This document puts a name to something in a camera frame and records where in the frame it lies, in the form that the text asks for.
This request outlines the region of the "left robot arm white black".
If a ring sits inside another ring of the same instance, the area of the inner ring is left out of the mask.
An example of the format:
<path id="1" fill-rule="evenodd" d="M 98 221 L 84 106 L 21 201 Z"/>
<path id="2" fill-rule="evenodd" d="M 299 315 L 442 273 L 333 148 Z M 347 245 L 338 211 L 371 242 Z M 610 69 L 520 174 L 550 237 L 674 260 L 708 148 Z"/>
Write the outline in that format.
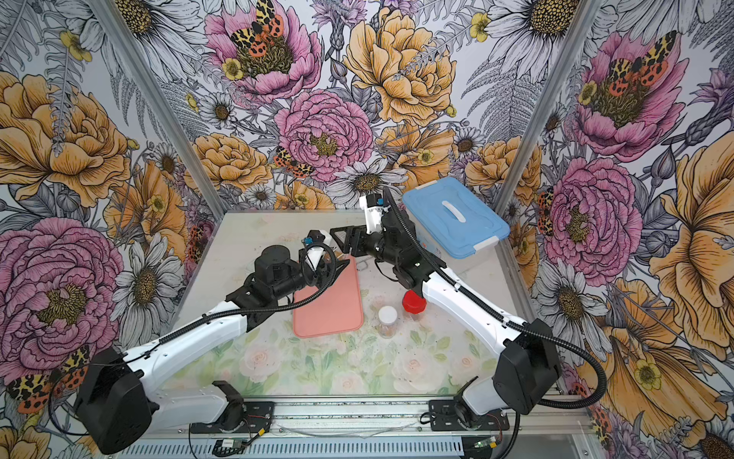
<path id="1" fill-rule="evenodd" d="M 164 385 L 271 315 L 315 301 L 349 264 L 323 242 L 309 242 L 296 259 L 285 246 L 265 248 L 243 285 L 202 317 L 146 344 L 92 359 L 74 403 L 76 418 L 103 454 L 123 451 L 150 430 L 184 425 L 238 430 L 246 420 L 245 402 L 228 382 L 172 391 Z"/>

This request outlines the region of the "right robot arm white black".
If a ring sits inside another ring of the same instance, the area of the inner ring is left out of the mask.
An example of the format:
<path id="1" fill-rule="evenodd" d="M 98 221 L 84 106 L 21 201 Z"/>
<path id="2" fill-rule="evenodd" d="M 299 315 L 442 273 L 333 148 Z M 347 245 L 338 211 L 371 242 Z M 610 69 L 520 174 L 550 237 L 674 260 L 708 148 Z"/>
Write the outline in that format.
<path id="1" fill-rule="evenodd" d="M 548 327 L 524 321 L 479 295 L 404 229 L 369 233 L 365 225 L 348 226 L 331 229 L 330 235 L 346 254 L 392 265 L 408 292 L 449 313 L 497 356 L 491 376 L 470 379 L 454 397 L 454 411 L 463 422 L 497 409 L 527 415 L 538 405 L 554 405 L 545 396 L 561 369 Z"/>

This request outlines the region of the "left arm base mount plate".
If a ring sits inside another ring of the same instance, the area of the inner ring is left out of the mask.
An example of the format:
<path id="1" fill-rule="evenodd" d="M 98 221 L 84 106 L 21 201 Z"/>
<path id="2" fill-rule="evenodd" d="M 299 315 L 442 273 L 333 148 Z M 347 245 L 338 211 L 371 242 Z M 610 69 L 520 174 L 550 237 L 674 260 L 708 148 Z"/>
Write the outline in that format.
<path id="1" fill-rule="evenodd" d="M 214 421 L 192 424 L 189 428 L 190 433 L 254 435 L 261 430 L 270 431 L 275 403 L 247 401 L 229 382 L 219 380 L 214 381 L 212 385 L 225 397 L 227 404 Z"/>

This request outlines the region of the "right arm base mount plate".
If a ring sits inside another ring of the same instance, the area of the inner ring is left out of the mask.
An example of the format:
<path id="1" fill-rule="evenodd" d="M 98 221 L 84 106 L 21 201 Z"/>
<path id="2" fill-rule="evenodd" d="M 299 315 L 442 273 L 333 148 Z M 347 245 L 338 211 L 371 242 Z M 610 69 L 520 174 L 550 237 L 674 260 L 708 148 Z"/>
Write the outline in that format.
<path id="1" fill-rule="evenodd" d="M 432 431 L 497 431 L 503 433 L 508 430 L 510 421 L 502 409 L 478 415 L 463 402 L 464 392 L 478 379 L 479 377 L 475 376 L 466 382 L 451 400 L 430 400 L 428 411 L 420 416 L 420 424 L 430 426 Z"/>

